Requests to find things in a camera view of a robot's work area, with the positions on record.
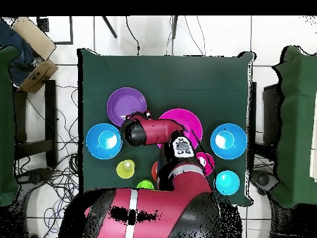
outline plastic bowl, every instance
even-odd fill
[[[126,115],[133,112],[145,112],[146,101],[142,93],[132,87],[122,87],[112,93],[106,104],[109,119],[121,127]]]
[[[217,175],[215,187],[222,195],[233,195],[240,186],[240,179],[237,174],[231,170],[225,170]]]
[[[97,159],[114,158],[122,147],[120,132],[111,124],[97,124],[88,131],[86,146],[91,155]]]
[[[226,123],[218,126],[211,135],[211,148],[222,159],[240,157],[246,149],[246,133],[238,125]]]
[[[193,135],[192,131],[194,131],[198,140],[202,139],[202,126],[199,118],[189,110],[184,110],[183,108],[174,108],[173,110],[169,110],[165,112],[161,117],[161,120],[175,120],[179,124],[182,124],[188,131],[184,132],[184,135],[191,141],[194,149],[198,146],[198,142]]]
[[[143,188],[143,189],[154,189],[153,183],[150,180],[143,180],[140,182],[136,188]]]

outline dark green tablecloth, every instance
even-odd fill
[[[280,183],[271,190],[284,208],[298,203],[317,205],[317,183],[310,177],[317,56],[303,54],[296,46],[284,50],[280,65],[280,86],[285,96],[280,108],[282,128],[277,147],[277,176]]]
[[[193,112],[203,128],[202,146],[215,160],[217,173],[232,170],[240,177],[240,188],[230,197],[234,204],[250,205],[245,196],[246,154],[226,161],[211,149],[210,136],[223,123],[234,123],[246,130],[248,104],[248,65],[253,53],[240,58],[194,56],[98,56],[82,50],[84,141],[91,127],[111,123],[106,112],[109,96],[121,87],[133,87],[144,95],[153,118],[173,108]],[[84,191],[94,187],[134,187],[150,179],[159,155],[156,145],[129,148],[107,161],[83,153]],[[130,179],[121,179],[116,166],[125,159],[136,164]]]
[[[0,49],[0,206],[12,203],[17,192],[14,167],[14,99],[9,63],[20,55],[14,46]]]

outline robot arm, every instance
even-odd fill
[[[149,112],[128,115],[121,126],[121,136],[127,145],[162,144],[157,165],[160,190],[173,190],[172,181],[178,172],[188,169],[205,173],[184,131],[186,128],[174,120],[153,120]]]
[[[121,126],[121,136],[130,146],[169,143],[176,131],[186,128],[174,120],[152,120],[149,112],[128,115]]]

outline table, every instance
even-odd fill
[[[121,87],[133,87],[144,95],[153,118],[173,108],[184,108],[198,116],[203,128],[202,146],[214,158],[216,172],[232,170],[240,178],[240,188],[230,196],[230,201],[243,206],[251,204],[245,196],[246,154],[230,161],[218,158],[210,147],[210,136],[223,123],[234,123],[246,130],[252,52],[239,58],[98,56],[82,49],[78,55],[82,56],[79,64],[82,61],[83,70],[79,88],[83,91],[84,141],[91,127],[111,123],[106,113],[109,96]],[[151,168],[158,156],[156,145],[139,148],[123,145],[117,156],[102,161],[92,157],[84,143],[84,191],[101,187],[136,188],[144,179],[155,185]],[[116,174],[116,166],[125,159],[136,164],[130,179],[121,179]]]

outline electrical wire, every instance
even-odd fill
[[[201,51],[201,49],[200,49],[199,46],[197,45],[196,41],[194,40],[193,36],[191,35],[191,31],[190,31],[190,29],[189,29],[189,27],[188,27],[188,23],[187,23],[187,19],[186,19],[186,16],[185,16],[185,15],[184,15],[184,17],[185,17],[186,25],[187,25],[187,28],[188,28],[188,32],[189,32],[189,34],[190,34],[190,36],[191,36],[191,39],[193,39],[193,42],[194,42],[195,45],[198,47],[198,49],[199,49],[199,51],[201,52],[201,54],[204,55],[204,53]]]
[[[38,110],[34,107],[33,103],[31,103],[30,99],[27,97],[27,100],[30,102],[31,106],[34,108],[34,110],[39,114],[39,116],[47,123],[49,124],[49,126],[57,133],[57,135],[61,138],[62,142],[64,142],[63,138],[61,137],[61,135],[59,135],[59,133],[51,126],[51,124],[42,117],[42,115],[40,114],[40,112],[38,112]]]
[[[197,17],[197,21],[198,21],[199,27],[201,28],[201,23],[199,23],[198,15],[196,17]],[[201,33],[202,33],[202,37],[204,39],[204,52],[205,52],[205,56],[206,56],[205,36],[204,36],[204,32],[202,31],[202,29],[201,29]]]
[[[170,32],[170,35],[168,36],[168,39],[167,39],[167,47],[166,47],[166,54],[165,54],[165,56],[167,56],[168,44],[169,44],[169,42],[170,42],[170,37],[171,37],[171,34],[172,34],[172,23],[171,23],[171,19],[172,19],[172,15],[170,16],[171,32]]]
[[[28,101],[30,102],[30,104],[34,108],[34,110],[39,114],[39,116],[41,116],[41,114],[38,112],[38,110],[34,107],[33,103],[31,103],[31,101],[29,99],[28,99]],[[44,213],[43,219],[44,219],[44,223],[47,226],[48,230],[45,233],[45,235],[43,236],[43,238],[47,238],[49,233],[58,233],[59,229],[57,229],[57,227],[55,226],[57,223],[57,220],[61,219],[63,217],[61,212],[66,209],[67,205],[71,202],[71,200],[77,195],[77,193],[79,191],[78,182],[77,182],[77,180],[75,180],[75,178],[78,179],[78,153],[69,154],[67,147],[66,147],[66,145],[70,142],[74,142],[78,145],[78,140],[74,141],[76,138],[78,138],[78,136],[75,137],[71,134],[71,128],[74,126],[74,123],[78,120],[78,118],[75,119],[75,121],[72,123],[71,127],[68,130],[66,128],[65,115],[60,110],[58,110],[58,111],[62,114],[62,116],[65,119],[64,129],[68,132],[71,140],[68,142],[65,142],[62,139],[62,137],[59,135],[59,133],[41,116],[41,118],[45,122],[47,122],[50,125],[50,127],[55,130],[57,135],[61,138],[62,142],[64,143],[64,146],[62,149],[66,148],[66,151],[67,151],[67,155],[62,157],[58,161],[56,166],[52,169],[50,179],[46,183],[47,185],[49,185],[50,187],[52,187],[54,189],[57,196],[59,197],[59,201],[57,201],[52,208],[46,209],[46,211]],[[58,170],[58,166],[60,164],[62,164],[66,159],[68,159],[68,161],[69,161],[68,167],[66,167],[64,170]],[[30,162],[30,158],[28,157],[28,161],[21,168],[19,168],[19,161],[18,161],[18,167],[16,168],[18,170],[18,172],[22,174],[24,171],[28,171],[24,167],[29,162]],[[50,217],[46,216],[48,211],[53,212],[53,214]]]
[[[132,35],[132,37],[134,38],[134,40],[137,43],[137,56],[139,56],[139,50],[140,50],[140,45],[139,45],[139,41],[137,41],[137,39],[134,37],[134,35],[132,34],[130,28],[129,28],[129,24],[128,24],[128,17],[126,16],[126,26],[128,27],[130,34]]]

